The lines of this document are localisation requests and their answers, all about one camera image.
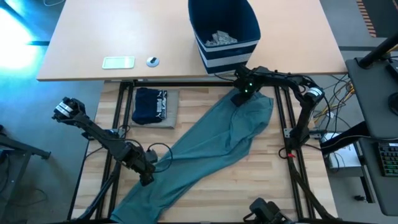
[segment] folded clothing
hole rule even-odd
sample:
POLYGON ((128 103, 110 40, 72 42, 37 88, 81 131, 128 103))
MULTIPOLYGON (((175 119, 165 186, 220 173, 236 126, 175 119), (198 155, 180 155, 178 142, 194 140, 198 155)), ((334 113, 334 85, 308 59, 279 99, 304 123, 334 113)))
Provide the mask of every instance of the folded clothing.
POLYGON ((167 91, 139 88, 132 120, 137 124, 159 123, 166 118, 167 91))
MULTIPOLYGON (((136 98, 137 91, 132 93, 132 98, 136 98)), ((179 90, 167 90, 167 102, 166 102, 166 118, 159 123, 151 124, 137 124, 131 120, 130 125, 135 127, 144 128, 174 128, 177 123, 177 112, 178 112, 178 101, 179 101, 179 90)), ((132 105, 132 112, 134 113, 136 107, 132 105)))

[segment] small round object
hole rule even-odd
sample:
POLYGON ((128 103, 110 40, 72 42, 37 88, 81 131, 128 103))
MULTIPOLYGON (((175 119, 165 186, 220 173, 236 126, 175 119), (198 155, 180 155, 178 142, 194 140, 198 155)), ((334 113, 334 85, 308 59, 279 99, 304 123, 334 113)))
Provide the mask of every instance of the small round object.
POLYGON ((159 58, 157 57, 149 57, 147 60, 148 67, 156 67, 159 64, 159 58))

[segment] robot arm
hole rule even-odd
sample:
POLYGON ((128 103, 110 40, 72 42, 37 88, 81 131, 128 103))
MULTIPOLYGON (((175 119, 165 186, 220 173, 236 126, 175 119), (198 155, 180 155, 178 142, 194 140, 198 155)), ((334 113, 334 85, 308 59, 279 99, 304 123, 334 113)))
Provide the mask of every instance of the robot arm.
POLYGON ((289 131, 289 146, 291 149, 297 149, 302 146, 309 138, 310 131, 308 124, 311 121, 315 107, 325 97, 325 93, 310 77, 303 75, 291 75, 272 72, 264 67, 258 67, 253 70, 240 67, 235 72, 237 79, 234 86, 239 90, 239 94, 232 97, 232 102, 236 106, 241 106, 250 97, 263 86, 281 86, 289 87, 293 90, 295 98, 302 107, 297 125, 289 131), (300 86, 307 87, 308 91, 303 95, 300 92, 300 86))
POLYGON ((86 109, 82 102, 65 97, 55 108, 52 118, 60 123, 81 128, 85 131, 83 136, 92 136, 98 140, 116 161, 140 174, 140 182, 143 186, 154 181, 152 174, 155 171, 155 166, 151 162, 157 160, 155 151, 144 152, 141 145, 135 146, 133 143, 116 138, 114 134, 100 128, 86 115, 86 109))

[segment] electronic device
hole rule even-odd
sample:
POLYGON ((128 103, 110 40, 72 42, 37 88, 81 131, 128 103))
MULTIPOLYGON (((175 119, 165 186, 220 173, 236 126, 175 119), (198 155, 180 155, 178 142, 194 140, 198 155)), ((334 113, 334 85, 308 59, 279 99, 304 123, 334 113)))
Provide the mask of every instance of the electronic device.
POLYGON ((381 174, 385 177, 398 177, 398 144, 375 143, 375 146, 381 174))
POLYGON ((102 64, 103 69, 134 68, 135 57, 106 57, 102 64))

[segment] concrete floor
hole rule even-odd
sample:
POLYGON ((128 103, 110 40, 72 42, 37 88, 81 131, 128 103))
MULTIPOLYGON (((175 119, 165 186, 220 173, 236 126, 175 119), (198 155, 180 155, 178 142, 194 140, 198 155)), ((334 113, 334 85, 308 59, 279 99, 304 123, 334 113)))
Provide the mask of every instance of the concrete floor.
MULTIPOLYGON (((78 128, 52 120, 53 110, 69 96, 84 102, 88 116, 95 117, 103 81, 38 82, 35 77, 47 47, 24 45, 24 41, 36 37, 2 9, 0 33, 0 124, 10 138, 52 153, 48 160, 31 157, 0 223, 60 222, 68 215, 88 141, 78 128), (20 206, 44 198, 35 189, 43 190, 47 200, 20 206)), ((6 190, 14 179, 8 181, 6 190)))
MULTIPOLYGON (((50 40, 63 4, 45 7, 41 0, 7 0, 7 2, 27 21, 29 20, 32 23, 32 38, 35 40, 50 40)), ((384 40, 369 35, 356 7, 355 0, 321 0, 321 4, 339 46, 374 47, 384 40)), ((7 62, 0 60, 0 95, 6 96, 0 98, 0 105, 6 105, 5 108, 7 108, 0 111, 0 123, 4 124, 16 138, 53 152, 49 161, 42 161, 35 157, 32 159, 22 180, 23 187, 21 188, 21 190, 26 190, 29 187, 39 187, 46 190, 49 200, 28 208, 9 207, 6 218, 10 222, 20 219, 29 219, 28 223, 59 222, 66 218, 72 193, 75 189, 74 185, 80 171, 75 164, 82 162, 87 142, 80 137, 77 129, 52 121, 50 119, 51 113, 54 105, 63 96, 75 96, 85 102, 89 108, 89 114, 94 116, 103 83, 39 83, 35 80, 35 76, 45 53, 45 47, 32 47, 29 51, 30 54, 34 55, 35 62, 23 68, 7 68, 7 65, 19 66, 18 63, 15 63, 15 60, 20 54, 14 54, 15 60, 11 60, 8 54, 3 55, 3 59, 7 59, 7 62), (39 176, 33 178, 33 173, 39 174, 39 176)), ((366 53, 358 51, 342 52, 345 59, 360 57, 366 53)), ((314 80, 320 86, 329 86, 336 83, 336 80, 331 76, 316 76, 314 80)), ((333 88, 330 88, 326 95, 330 97, 332 94, 333 88)), ((356 98, 352 97, 347 106, 339 112, 339 117, 353 126, 363 120, 362 117, 357 116, 357 114, 361 114, 360 112, 356 98)), ((331 131, 334 131, 333 122, 332 120, 329 127, 331 131)), ((348 129, 347 125, 340 120, 337 120, 337 124, 338 131, 348 129)), ((377 204, 366 204, 352 199, 354 195, 363 194, 359 178, 331 176, 330 184, 340 218, 368 223, 398 223, 398 218, 384 216, 377 204)))

